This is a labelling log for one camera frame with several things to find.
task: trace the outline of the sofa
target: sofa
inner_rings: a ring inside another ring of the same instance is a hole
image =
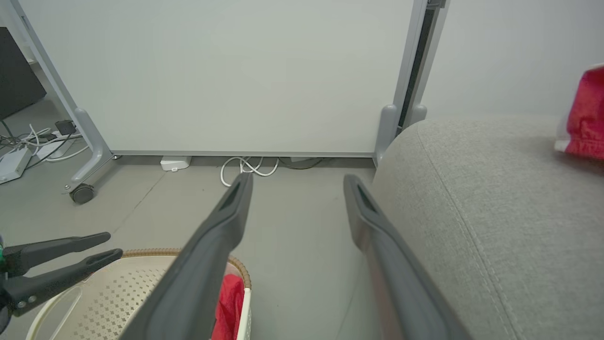
[[[604,162],[557,119],[404,130],[371,187],[474,339],[604,339]]]

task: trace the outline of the white plastic basket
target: white plastic basket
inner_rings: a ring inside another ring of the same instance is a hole
[[[117,261],[50,299],[36,315],[26,340],[114,340],[143,304],[180,249],[129,250]],[[237,340],[249,340],[252,322],[251,280],[245,266],[229,257],[225,273],[243,278],[243,307]],[[54,330],[40,330],[48,321]]]

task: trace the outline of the woven brown rim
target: woven brown rim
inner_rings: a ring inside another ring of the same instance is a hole
[[[142,257],[142,256],[178,256],[180,254],[180,248],[151,248],[151,249],[134,249],[134,250],[126,250],[124,254],[121,256],[125,257]],[[228,262],[235,266],[237,270],[241,273],[243,277],[243,285],[246,288],[252,289],[252,280],[249,278],[248,270],[245,269],[245,266],[241,261],[239,261],[236,257],[229,255]]]

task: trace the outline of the red garment on sofa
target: red garment on sofa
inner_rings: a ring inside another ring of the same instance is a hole
[[[243,279],[229,274],[222,279],[220,297],[216,305],[216,324],[212,340],[236,340],[243,307]]]
[[[556,150],[604,160],[604,66],[583,74]]]

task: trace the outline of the black wheel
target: black wheel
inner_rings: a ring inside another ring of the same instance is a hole
[[[84,204],[94,197],[94,187],[86,183],[77,186],[75,190],[69,193],[71,199],[77,204]]]

